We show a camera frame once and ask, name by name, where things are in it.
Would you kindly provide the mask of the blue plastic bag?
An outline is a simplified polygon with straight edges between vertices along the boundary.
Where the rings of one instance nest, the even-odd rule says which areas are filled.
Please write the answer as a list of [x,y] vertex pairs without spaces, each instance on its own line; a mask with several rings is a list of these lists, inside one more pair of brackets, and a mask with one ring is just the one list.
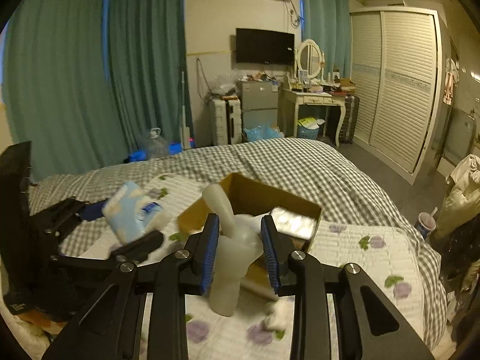
[[266,124],[245,128],[243,134],[248,142],[277,139],[285,136],[277,127],[270,127]]

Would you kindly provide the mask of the grey checked bed sheet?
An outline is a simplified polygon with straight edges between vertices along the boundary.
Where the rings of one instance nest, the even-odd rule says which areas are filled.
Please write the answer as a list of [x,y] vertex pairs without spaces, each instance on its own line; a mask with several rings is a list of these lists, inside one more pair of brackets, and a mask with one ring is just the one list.
[[126,180],[145,186],[163,173],[198,182],[216,182],[230,173],[240,173],[318,204],[323,219],[329,222],[398,228],[409,239],[420,270],[425,343],[433,349],[440,342],[447,313],[446,293],[439,279],[440,255],[424,242],[378,184],[320,141],[279,138],[204,147],[83,175],[53,175],[29,188],[30,210],[36,213],[71,196],[98,201],[113,194]]

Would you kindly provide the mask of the blue tissue pack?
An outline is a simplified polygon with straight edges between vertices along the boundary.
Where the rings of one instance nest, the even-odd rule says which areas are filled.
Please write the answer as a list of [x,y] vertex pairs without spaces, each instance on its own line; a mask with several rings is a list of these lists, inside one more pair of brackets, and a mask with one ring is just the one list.
[[103,205],[103,216],[121,244],[127,245],[147,233],[162,231],[169,213],[135,182],[125,182]]

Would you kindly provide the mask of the white jacket on chair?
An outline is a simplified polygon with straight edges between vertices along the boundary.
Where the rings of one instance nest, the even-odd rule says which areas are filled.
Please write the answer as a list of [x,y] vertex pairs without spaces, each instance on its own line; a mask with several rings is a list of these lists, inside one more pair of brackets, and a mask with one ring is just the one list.
[[432,236],[442,240],[479,214],[479,156],[469,154],[450,173],[452,187],[445,197]]

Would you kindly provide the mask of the white floral quilt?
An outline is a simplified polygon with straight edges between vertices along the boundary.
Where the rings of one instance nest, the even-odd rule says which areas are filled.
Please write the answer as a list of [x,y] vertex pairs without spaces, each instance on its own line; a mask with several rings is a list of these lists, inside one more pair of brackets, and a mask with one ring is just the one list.
[[[75,350],[78,359],[430,359],[404,315],[420,277],[393,228],[320,220],[320,207],[238,173],[206,187],[178,216],[189,242],[154,250],[137,344]],[[208,247],[193,261],[191,242]]]

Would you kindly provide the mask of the white louvred wardrobe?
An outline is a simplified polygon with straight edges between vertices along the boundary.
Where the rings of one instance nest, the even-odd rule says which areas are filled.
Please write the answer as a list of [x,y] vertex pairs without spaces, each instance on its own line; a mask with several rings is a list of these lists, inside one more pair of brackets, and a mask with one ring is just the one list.
[[418,7],[351,13],[354,142],[412,184],[434,132],[443,78],[439,16]]

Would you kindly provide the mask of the blue laundry basket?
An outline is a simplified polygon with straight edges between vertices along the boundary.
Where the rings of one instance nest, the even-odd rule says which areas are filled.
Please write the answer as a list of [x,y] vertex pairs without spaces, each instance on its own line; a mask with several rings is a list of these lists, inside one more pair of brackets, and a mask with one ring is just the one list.
[[315,117],[299,119],[297,123],[297,137],[315,140],[318,136],[320,127],[322,127],[324,123],[324,119]]

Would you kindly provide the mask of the grey mini fridge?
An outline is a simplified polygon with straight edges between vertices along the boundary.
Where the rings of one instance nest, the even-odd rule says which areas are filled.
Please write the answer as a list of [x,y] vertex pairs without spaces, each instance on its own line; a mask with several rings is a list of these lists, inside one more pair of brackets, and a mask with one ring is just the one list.
[[240,81],[242,127],[278,126],[278,87],[272,81]]

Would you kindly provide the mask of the oval vanity mirror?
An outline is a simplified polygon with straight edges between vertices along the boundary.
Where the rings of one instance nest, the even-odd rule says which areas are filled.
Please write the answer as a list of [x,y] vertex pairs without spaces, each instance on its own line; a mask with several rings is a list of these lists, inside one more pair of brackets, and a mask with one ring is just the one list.
[[326,58],[318,44],[312,39],[303,41],[295,56],[297,78],[301,82],[319,79],[324,77]]

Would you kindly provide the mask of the brown cardboard box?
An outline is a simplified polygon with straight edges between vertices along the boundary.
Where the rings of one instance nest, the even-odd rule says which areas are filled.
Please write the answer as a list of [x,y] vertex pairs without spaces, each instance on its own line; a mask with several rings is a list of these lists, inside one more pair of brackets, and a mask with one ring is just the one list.
[[[230,173],[218,184],[224,189],[235,215],[250,215],[255,217],[260,230],[260,221],[264,215],[270,215],[275,207],[285,208],[287,211],[304,215],[316,220],[316,230],[308,241],[290,237],[298,250],[308,252],[318,230],[321,211],[319,205],[302,197],[288,193],[282,189],[276,189],[267,184],[249,179],[240,173]],[[189,206],[177,217],[180,232],[188,234],[200,230],[206,221],[208,214],[212,212],[202,197]],[[264,264],[264,257],[260,257],[250,265],[246,276],[241,279],[241,286],[262,297],[277,300],[270,287],[268,273]]]

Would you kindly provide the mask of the teal curtain left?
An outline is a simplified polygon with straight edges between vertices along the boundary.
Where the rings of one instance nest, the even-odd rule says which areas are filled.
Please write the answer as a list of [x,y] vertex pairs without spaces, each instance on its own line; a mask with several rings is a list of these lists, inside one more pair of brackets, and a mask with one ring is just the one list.
[[121,164],[192,125],[185,0],[1,0],[2,97],[35,180]]

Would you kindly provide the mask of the cup with straw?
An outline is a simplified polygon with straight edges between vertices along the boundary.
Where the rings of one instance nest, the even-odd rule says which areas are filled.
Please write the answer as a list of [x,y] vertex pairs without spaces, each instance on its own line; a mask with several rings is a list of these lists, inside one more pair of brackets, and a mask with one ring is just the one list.
[[438,208],[435,207],[431,213],[421,212],[417,216],[414,228],[421,233],[421,236],[424,240],[436,229],[436,221],[434,216],[437,211]]

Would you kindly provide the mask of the white suitcase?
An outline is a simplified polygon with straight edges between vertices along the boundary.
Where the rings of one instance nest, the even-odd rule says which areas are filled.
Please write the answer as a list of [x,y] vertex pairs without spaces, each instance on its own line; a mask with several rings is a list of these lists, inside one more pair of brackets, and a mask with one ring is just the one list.
[[213,99],[208,103],[214,146],[242,142],[241,102],[238,98]]

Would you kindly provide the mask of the white dressing table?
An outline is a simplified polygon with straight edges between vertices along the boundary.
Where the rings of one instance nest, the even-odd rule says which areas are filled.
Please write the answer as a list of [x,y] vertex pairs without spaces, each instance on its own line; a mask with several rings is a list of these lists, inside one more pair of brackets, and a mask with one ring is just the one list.
[[296,137],[298,131],[299,110],[301,107],[337,107],[340,110],[334,143],[340,146],[339,135],[345,119],[346,97],[326,93],[301,93],[282,88],[278,100],[277,124],[285,137]]

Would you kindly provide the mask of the teal curtain right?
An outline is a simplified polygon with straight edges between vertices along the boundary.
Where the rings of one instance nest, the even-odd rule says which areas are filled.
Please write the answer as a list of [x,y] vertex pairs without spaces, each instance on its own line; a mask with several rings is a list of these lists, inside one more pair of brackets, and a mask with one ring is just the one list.
[[301,0],[303,38],[315,41],[325,55],[325,73],[338,69],[348,78],[352,69],[352,28],[349,0]]

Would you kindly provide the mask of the clear zip pouch white fabric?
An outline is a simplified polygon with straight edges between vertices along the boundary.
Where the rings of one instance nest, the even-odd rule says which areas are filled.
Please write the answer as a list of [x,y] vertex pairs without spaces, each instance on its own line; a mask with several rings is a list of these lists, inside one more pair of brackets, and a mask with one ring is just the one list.
[[275,207],[270,215],[279,233],[304,241],[312,238],[317,227],[315,219],[287,211],[282,207]]

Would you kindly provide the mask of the teal curtain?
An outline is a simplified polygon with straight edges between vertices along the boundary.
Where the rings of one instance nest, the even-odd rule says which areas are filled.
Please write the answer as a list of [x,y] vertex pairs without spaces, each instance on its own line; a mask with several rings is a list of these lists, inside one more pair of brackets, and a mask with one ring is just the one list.
[[338,69],[348,78],[352,69],[352,28],[349,0],[301,0],[303,38],[315,41],[325,55],[325,73]]
[[35,180],[121,164],[192,125],[185,0],[1,0],[2,97]]

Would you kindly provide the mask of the clear water jug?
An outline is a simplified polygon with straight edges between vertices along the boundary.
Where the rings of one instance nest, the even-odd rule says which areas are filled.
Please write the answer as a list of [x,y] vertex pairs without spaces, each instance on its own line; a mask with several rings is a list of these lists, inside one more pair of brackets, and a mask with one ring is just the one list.
[[140,135],[140,148],[147,159],[163,158],[169,155],[168,142],[161,135],[160,127],[153,127]]

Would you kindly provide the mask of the white sock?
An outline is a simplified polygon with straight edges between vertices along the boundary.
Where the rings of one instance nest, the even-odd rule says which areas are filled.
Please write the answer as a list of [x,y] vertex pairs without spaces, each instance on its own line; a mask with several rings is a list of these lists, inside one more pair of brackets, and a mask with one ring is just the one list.
[[263,253],[257,231],[237,222],[224,189],[211,184],[202,192],[209,209],[220,220],[221,234],[216,247],[209,305],[216,314],[230,317],[239,301],[240,282],[248,268]]

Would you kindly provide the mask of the black wall television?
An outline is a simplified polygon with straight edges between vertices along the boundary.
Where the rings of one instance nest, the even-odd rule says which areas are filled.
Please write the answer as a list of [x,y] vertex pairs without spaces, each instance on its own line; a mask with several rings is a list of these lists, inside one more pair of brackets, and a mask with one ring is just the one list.
[[292,65],[295,59],[295,35],[271,30],[237,28],[236,63]]

